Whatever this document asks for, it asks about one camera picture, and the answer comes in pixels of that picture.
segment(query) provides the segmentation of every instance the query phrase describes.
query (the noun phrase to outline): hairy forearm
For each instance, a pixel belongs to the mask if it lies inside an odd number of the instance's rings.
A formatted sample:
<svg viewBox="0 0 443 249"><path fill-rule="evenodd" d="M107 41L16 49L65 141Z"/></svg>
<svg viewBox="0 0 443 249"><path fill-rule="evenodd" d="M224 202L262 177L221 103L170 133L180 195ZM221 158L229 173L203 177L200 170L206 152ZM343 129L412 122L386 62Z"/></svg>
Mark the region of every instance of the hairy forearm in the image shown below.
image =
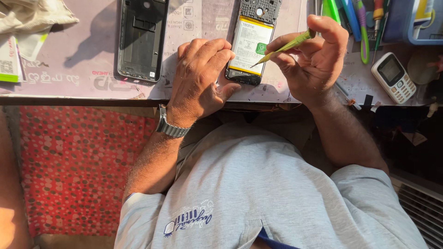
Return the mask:
<svg viewBox="0 0 443 249"><path fill-rule="evenodd" d="M175 164L183 138L154 132L128 174L123 200L131 193L164 192L175 178Z"/></svg>
<svg viewBox="0 0 443 249"><path fill-rule="evenodd" d="M337 167L358 164L389 174L388 166L372 137L332 93L324 105L310 110L326 155L333 164Z"/></svg>

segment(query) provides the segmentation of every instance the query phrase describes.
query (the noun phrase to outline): hand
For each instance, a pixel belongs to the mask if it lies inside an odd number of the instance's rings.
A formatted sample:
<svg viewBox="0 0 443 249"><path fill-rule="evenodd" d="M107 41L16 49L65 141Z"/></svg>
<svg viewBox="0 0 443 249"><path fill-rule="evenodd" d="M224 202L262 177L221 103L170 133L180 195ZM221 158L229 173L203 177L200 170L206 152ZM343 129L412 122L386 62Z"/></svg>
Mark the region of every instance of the hand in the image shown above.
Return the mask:
<svg viewBox="0 0 443 249"><path fill-rule="evenodd" d="M192 126L197 119L220 110L240 87L229 83L218 90L215 85L221 70L235 57L230 49L225 39L194 39L179 46L172 96L166 106L169 124Z"/></svg>
<svg viewBox="0 0 443 249"><path fill-rule="evenodd" d="M315 37L303 42L298 48L275 53L271 60L285 75L291 94L308 108L314 108L327 103L331 96L329 90L343 68L349 34L326 16L309 15L307 25L320 32L322 38ZM265 54L279 49L299 34L278 37L266 46ZM291 54L298 55L297 62Z"/></svg>

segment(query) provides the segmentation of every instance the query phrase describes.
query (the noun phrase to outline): wristwatch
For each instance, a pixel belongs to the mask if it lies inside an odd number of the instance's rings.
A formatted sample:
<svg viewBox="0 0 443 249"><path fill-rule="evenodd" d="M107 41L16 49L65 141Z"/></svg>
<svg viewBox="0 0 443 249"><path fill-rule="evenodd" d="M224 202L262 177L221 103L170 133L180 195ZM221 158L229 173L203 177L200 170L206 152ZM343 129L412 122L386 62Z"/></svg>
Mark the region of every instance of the wristwatch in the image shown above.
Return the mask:
<svg viewBox="0 0 443 249"><path fill-rule="evenodd" d="M166 106L163 104L160 104L160 121L159 125L157 126L156 131L157 132L163 132L166 135L169 135L171 137L182 137L185 136L188 131L191 129L189 128L180 128L173 125L170 125L166 121Z"/></svg>

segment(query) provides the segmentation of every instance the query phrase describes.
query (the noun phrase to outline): workbench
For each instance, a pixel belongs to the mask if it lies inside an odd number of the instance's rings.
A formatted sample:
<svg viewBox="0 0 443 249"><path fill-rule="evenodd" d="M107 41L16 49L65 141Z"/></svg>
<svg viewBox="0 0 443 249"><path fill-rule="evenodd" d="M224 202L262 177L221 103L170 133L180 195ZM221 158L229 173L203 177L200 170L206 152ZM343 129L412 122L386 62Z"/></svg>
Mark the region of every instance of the workbench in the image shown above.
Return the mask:
<svg viewBox="0 0 443 249"><path fill-rule="evenodd" d="M160 81L152 83L124 78L116 71L120 1L64 1L80 23L53 26L37 60L23 60L27 82L0 82L0 105L155 106L166 102L172 92L177 47L194 38L230 41L239 5L239 0L171 0L162 75ZM306 30L306 16L313 13L312 6L312 0L283 0L273 38ZM377 101L393 105L372 76L371 65L363 65L360 53L353 52L355 46L360 44L350 38L343 71L337 81L359 104L363 104L368 95L373 96L372 105ZM405 52L408 50L411 48L384 47L384 52L393 51L404 66L410 57L410 53ZM266 64L262 84L244 85L229 101L299 103L289 93L284 76L272 62ZM417 96L405 103L419 104Z"/></svg>

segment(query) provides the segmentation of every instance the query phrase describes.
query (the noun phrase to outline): plastic container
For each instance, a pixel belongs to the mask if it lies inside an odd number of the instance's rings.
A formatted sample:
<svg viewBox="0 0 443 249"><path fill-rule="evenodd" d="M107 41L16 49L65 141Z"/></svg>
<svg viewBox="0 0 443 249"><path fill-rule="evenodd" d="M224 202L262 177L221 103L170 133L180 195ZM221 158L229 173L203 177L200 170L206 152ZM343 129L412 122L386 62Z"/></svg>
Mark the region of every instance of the plastic container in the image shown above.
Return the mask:
<svg viewBox="0 0 443 249"><path fill-rule="evenodd" d="M412 45L443 45L443 0L434 1L434 23L414 38L414 20L420 0L391 0L389 15L383 34L385 43L406 42Z"/></svg>

